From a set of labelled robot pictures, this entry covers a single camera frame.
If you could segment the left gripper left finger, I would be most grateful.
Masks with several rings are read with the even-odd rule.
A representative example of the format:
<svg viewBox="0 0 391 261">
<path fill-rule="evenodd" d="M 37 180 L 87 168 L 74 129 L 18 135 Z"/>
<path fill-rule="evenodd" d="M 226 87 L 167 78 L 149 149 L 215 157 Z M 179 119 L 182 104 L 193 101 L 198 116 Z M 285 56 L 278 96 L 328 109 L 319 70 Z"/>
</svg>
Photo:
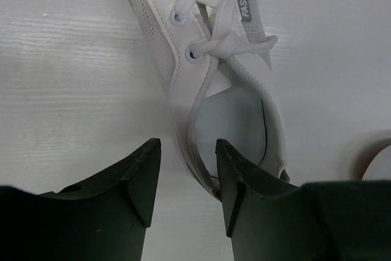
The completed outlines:
<svg viewBox="0 0 391 261">
<path fill-rule="evenodd" d="M 152 223 L 161 142 L 61 191 L 1 187 L 2 260 L 140 260 Z"/>
</svg>

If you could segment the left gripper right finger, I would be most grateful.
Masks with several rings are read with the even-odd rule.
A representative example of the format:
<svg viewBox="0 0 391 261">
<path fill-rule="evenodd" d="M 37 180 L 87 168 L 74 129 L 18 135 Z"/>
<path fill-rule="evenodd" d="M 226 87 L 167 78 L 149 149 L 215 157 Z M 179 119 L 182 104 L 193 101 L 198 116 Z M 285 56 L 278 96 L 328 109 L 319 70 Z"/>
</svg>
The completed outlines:
<svg viewBox="0 0 391 261">
<path fill-rule="evenodd" d="M 216 143 L 235 260 L 389 260 L 390 182 L 291 185 Z"/>
</svg>

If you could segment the white sneaker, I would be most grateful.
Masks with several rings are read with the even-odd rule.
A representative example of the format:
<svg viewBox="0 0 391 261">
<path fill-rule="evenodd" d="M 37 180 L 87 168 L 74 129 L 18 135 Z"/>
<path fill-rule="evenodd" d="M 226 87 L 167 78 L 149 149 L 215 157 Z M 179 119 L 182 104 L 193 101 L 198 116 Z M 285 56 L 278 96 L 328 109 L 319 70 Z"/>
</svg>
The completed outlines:
<svg viewBox="0 0 391 261">
<path fill-rule="evenodd" d="M 257 0 L 129 0 L 167 96 L 184 164 L 219 194 L 216 141 L 288 181 L 282 118 Z"/>
</svg>

